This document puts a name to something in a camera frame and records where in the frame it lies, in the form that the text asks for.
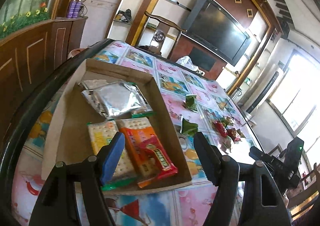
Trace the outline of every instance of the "screw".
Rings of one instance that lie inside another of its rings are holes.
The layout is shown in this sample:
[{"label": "screw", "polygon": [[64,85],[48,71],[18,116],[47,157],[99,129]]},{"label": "screw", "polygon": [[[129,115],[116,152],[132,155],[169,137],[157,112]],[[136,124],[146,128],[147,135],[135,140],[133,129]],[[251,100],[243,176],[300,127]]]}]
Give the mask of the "screw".
[{"label": "screw", "polygon": [[225,162],[229,162],[230,161],[230,157],[225,155],[225,156],[222,156],[222,160],[225,161]]},{"label": "screw", "polygon": [[258,161],[256,161],[256,165],[258,166],[258,167],[263,167],[263,162],[261,161],[261,160],[258,160]]},{"label": "screw", "polygon": [[97,157],[96,156],[90,156],[88,157],[88,161],[89,162],[95,162],[97,160]]},{"label": "screw", "polygon": [[58,161],[58,162],[56,163],[56,167],[57,167],[57,168],[63,167],[63,162],[62,162],[62,161]]}]

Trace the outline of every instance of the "dining table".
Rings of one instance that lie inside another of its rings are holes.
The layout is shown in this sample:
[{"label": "dining table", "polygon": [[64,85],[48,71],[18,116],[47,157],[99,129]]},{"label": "dining table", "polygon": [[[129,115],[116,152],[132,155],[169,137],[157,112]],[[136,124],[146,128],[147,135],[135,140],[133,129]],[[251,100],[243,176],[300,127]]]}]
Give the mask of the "dining table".
[{"label": "dining table", "polygon": [[[250,147],[262,148],[246,118],[216,81],[123,41],[112,41],[97,51],[93,58],[153,75],[172,123],[177,128],[179,142],[192,176],[190,186],[170,191],[143,195],[112,195],[103,192],[116,225],[203,225],[218,188],[206,178],[195,155],[193,137],[179,133],[181,118],[198,124],[198,130],[223,155],[229,155],[237,162],[253,164],[255,161],[249,156]],[[45,183],[41,179],[45,139],[64,87],[65,84],[54,94],[36,120],[17,162],[12,182],[12,215],[22,226],[29,224],[35,202]],[[188,94],[196,95],[198,112],[183,107]],[[243,134],[241,141],[231,142],[231,148],[226,147],[225,139],[212,125],[212,121],[222,117],[232,118],[232,127],[240,129]],[[244,182],[239,182],[230,225],[236,226],[238,223],[243,196]],[[76,200],[81,224],[87,226],[89,222],[80,193],[76,193]]]}]

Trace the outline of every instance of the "flat screen tv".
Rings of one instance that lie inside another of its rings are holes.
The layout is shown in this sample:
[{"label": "flat screen tv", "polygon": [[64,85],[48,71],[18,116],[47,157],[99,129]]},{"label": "flat screen tv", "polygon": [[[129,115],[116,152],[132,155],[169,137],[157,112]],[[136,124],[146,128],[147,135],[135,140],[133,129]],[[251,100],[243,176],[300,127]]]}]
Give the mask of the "flat screen tv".
[{"label": "flat screen tv", "polygon": [[183,28],[187,37],[233,66],[251,42],[244,28],[214,0],[197,0]]}]

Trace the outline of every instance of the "purple bottle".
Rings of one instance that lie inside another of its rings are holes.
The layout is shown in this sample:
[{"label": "purple bottle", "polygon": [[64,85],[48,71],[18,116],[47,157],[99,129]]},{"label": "purple bottle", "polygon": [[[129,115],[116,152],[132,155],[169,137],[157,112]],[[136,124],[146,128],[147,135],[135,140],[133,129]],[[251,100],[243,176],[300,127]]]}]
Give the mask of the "purple bottle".
[{"label": "purple bottle", "polygon": [[76,3],[76,7],[75,7],[75,10],[73,11],[72,18],[77,18],[78,17],[81,5],[82,5],[82,2],[81,2],[81,0],[79,0]]},{"label": "purple bottle", "polygon": [[71,3],[70,3],[70,7],[69,7],[69,11],[68,11],[68,14],[67,14],[67,18],[72,18],[72,15],[73,15],[73,12],[76,8],[76,0],[73,0]]}]

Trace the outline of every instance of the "red snack package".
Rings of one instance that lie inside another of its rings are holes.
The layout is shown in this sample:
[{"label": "red snack package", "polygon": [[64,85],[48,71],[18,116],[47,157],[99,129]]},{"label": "red snack package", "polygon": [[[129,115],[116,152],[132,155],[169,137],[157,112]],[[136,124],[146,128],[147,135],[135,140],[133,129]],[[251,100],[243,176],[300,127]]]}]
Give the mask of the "red snack package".
[{"label": "red snack package", "polygon": [[227,129],[227,132],[228,136],[233,140],[233,142],[241,141],[240,135],[235,128]]},{"label": "red snack package", "polygon": [[215,121],[213,124],[222,137],[226,138],[228,136],[226,128],[223,126],[223,124],[220,121]]},{"label": "red snack package", "polygon": [[178,169],[171,162],[156,136],[143,141],[139,147],[145,154],[154,158],[156,161],[156,166],[160,170],[160,173],[156,176],[158,180],[178,173]]}]

